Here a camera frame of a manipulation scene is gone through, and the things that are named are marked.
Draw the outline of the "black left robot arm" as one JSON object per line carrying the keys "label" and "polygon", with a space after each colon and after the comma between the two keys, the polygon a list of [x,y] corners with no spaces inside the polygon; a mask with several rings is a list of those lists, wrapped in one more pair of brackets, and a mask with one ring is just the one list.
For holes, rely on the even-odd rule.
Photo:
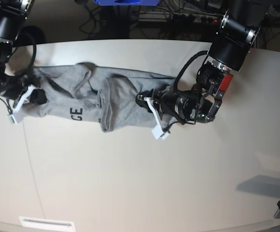
{"label": "black left robot arm", "polygon": [[[149,113],[165,114],[182,125],[209,123],[215,119],[223,97],[250,51],[271,0],[231,0],[208,51],[193,55],[180,70],[173,86],[152,89],[136,96],[138,106]],[[205,56],[190,90],[180,90],[179,81],[187,68]]]}

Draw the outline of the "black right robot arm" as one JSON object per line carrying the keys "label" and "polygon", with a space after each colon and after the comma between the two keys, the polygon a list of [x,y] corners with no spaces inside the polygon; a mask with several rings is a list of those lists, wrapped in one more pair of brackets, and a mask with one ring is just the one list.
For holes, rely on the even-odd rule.
{"label": "black right robot arm", "polygon": [[[31,75],[37,43],[32,34],[23,30],[33,4],[32,0],[0,0],[0,96],[17,102],[32,87],[32,93],[24,101],[42,105],[47,103],[45,91],[39,80]],[[8,75],[6,65],[24,39],[28,39],[33,48],[29,63],[17,74]]]}

